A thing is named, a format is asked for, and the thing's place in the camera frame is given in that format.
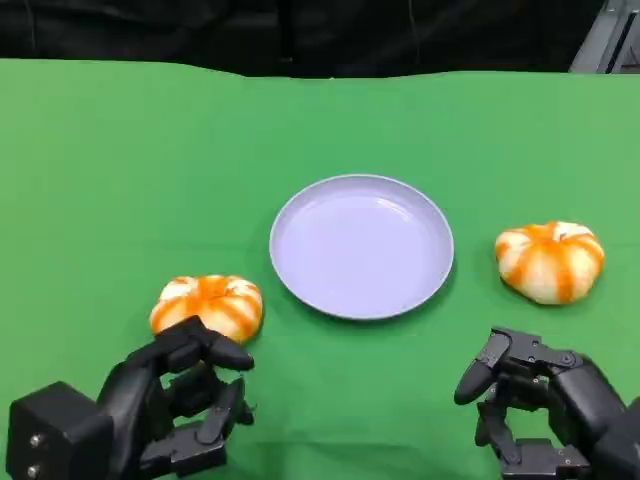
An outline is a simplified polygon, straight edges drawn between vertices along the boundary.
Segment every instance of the green backdrop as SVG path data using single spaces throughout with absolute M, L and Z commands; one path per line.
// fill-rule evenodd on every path
M 0 87 L 3 454 L 10 401 L 55 380 L 95 397 L 151 339 L 176 275 L 239 274 L 267 304 L 246 377 L 257 423 L 198 480 L 497 478 L 475 408 L 452 399 L 494 324 L 588 352 L 626 401 L 640 392 L 638 77 L 0 61 Z M 284 202 L 349 172 L 414 185 L 454 232 L 445 288 L 397 322 L 314 313 L 269 263 Z M 591 295 L 565 308 L 510 292 L 494 264 L 500 231 L 552 219 L 587 224 L 607 252 Z M 519 436 L 549 435 L 542 414 L 511 418 Z

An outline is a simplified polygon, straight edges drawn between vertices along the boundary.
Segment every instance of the orange and white pumpkin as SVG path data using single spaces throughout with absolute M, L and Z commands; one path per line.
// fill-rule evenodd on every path
M 507 230 L 496 240 L 500 276 L 542 304 L 566 304 L 589 293 L 604 250 L 584 225 L 551 222 Z
M 199 315 L 209 330 L 245 343 L 262 323 L 262 296 L 240 277 L 177 277 L 162 290 L 149 321 L 158 334 L 192 315 Z

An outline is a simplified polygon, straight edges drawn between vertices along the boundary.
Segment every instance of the lavender plate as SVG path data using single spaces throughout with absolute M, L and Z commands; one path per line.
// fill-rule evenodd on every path
M 329 315 L 381 320 L 427 301 L 453 263 L 440 209 L 391 178 L 344 175 L 296 194 L 271 229 L 271 262 L 301 301 Z

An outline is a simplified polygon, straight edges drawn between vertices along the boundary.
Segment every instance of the pumpkin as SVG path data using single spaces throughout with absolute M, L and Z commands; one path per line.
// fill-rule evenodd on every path
M 551 222 L 507 230 L 496 240 L 502 279 L 541 304 L 567 304 L 589 293 L 604 250 L 584 225 Z
M 262 296 L 258 287 L 240 277 L 177 277 L 160 293 L 149 321 L 158 334 L 193 315 L 209 330 L 245 343 L 262 323 Z

